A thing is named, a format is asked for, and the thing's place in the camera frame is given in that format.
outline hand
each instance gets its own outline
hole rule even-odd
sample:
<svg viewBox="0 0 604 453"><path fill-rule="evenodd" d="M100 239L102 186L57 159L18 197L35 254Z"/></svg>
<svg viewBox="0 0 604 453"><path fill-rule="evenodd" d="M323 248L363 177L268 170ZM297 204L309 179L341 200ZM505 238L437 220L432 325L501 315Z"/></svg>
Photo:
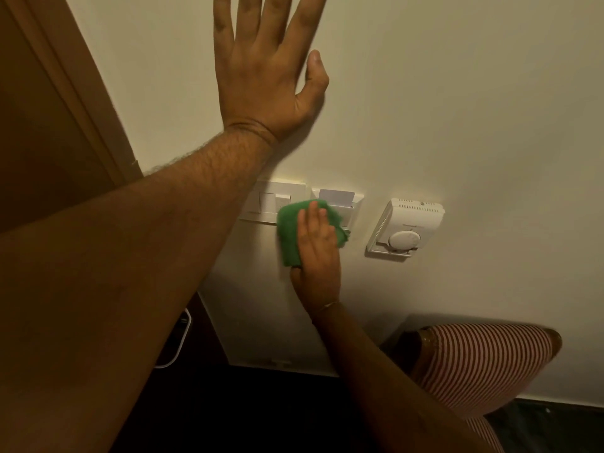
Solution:
<svg viewBox="0 0 604 453"><path fill-rule="evenodd" d="M292 284L312 317L328 304L339 301L341 268L336 229L329 225L327 210L311 202L298 213L298 249L302 268L291 270Z"/></svg>
<svg viewBox="0 0 604 453"><path fill-rule="evenodd" d="M318 112L329 77L318 51L306 63L327 0L300 0L286 30L292 0L239 0L237 37L231 0L214 0L216 78L225 130L251 130L273 145Z"/></svg>

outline bracelet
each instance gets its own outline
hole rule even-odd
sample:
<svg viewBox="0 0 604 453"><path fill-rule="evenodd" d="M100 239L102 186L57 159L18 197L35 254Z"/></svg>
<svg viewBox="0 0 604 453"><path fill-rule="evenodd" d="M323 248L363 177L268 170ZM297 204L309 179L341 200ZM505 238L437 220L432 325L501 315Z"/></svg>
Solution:
<svg viewBox="0 0 604 453"><path fill-rule="evenodd" d="M312 320L313 324L314 324L314 322L315 322L315 318L316 318L316 316L317 316L319 313L321 313L321 312L323 312L323 311L327 310L327 309L328 309L329 307L331 307L332 305L339 304L339 303L340 303L340 302L339 302L339 300L336 300L336 302L331 302L330 304L323 305L323 306L322 306L320 309L318 309L316 312L314 312L314 313L313 313L313 314L310 316L310 318L311 318L311 320Z"/></svg>

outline microfiber cloth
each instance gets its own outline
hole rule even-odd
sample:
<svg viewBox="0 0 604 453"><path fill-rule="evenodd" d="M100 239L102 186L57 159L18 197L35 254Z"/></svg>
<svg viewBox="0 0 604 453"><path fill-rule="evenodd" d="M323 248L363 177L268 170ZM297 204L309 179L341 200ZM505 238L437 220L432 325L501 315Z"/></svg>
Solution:
<svg viewBox="0 0 604 453"><path fill-rule="evenodd" d="M306 202L286 205L277 214L277 236L279 236L279 242L281 243L283 265L286 267L302 265L298 251L298 213L300 210L306 210L311 202L318 202L319 208L327 209L329 224L336 228L338 248L342 248L344 243L348 241L348 236L340 227L342 218L325 200L306 200Z"/></svg>

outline forearm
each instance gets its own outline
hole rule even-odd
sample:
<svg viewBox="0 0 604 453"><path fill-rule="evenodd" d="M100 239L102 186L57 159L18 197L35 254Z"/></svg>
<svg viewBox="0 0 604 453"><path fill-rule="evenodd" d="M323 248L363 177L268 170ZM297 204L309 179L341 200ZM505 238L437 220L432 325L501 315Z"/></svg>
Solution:
<svg viewBox="0 0 604 453"><path fill-rule="evenodd" d="M11 299L0 307L0 339L11 344L1 352L5 408L45 429L60 429L48 417L70 423L76 444L78 423L94 423L80 431L111 442L270 153L253 133L223 133L136 183L0 236L0 298ZM56 416L60 404L71 419Z"/></svg>
<svg viewBox="0 0 604 453"><path fill-rule="evenodd" d="M384 451L491 452L460 419L414 384L342 304L320 312L314 323Z"/></svg>

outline red and white striped fabric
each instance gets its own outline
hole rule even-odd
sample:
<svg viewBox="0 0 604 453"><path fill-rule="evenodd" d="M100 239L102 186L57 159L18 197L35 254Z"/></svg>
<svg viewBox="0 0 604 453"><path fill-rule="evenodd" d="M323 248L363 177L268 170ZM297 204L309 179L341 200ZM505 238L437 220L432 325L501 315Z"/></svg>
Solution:
<svg viewBox="0 0 604 453"><path fill-rule="evenodd" d="M436 349L420 386L463 419L516 397L550 361L547 333L524 324L446 324L429 328Z"/></svg>
<svg viewBox="0 0 604 453"><path fill-rule="evenodd" d="M497 438L497 434L486 420L486 418L479 416L478 418L468 418L466 420L467 425L472 431L487 442L497 453L506 453L501 445L501 442Z"/></svg>

